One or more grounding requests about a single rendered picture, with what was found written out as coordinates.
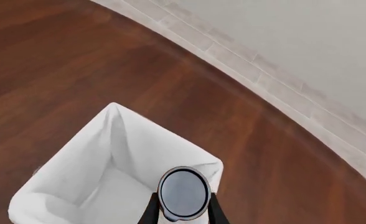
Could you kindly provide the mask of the grey round tin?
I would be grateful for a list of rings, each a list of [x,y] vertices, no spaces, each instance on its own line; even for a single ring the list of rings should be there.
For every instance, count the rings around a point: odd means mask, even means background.
[[[161,177],[157,195],[166,220],[189,222],[207,210],[211,189],[200,171],[193,167],[179,166]]]

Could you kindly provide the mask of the white fabric basket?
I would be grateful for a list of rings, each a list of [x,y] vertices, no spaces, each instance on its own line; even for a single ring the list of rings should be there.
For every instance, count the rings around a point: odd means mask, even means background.
[[[161,177],[193,167],[218,190],[222,161],[111,103],[13,196],[13,224],[138,224]]]

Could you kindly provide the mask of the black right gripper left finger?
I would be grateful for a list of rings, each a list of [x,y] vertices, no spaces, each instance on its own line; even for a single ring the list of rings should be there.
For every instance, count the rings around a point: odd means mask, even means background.
[[[159,197],[156,192],[151,195],[149,203],[138,224],[157,224],[159,220]]]

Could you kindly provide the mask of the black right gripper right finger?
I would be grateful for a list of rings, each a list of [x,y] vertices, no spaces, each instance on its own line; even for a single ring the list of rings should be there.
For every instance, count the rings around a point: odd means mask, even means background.
[[[210,196],[208,205],[209,224],[230,224],[225,216],[215,193]]]

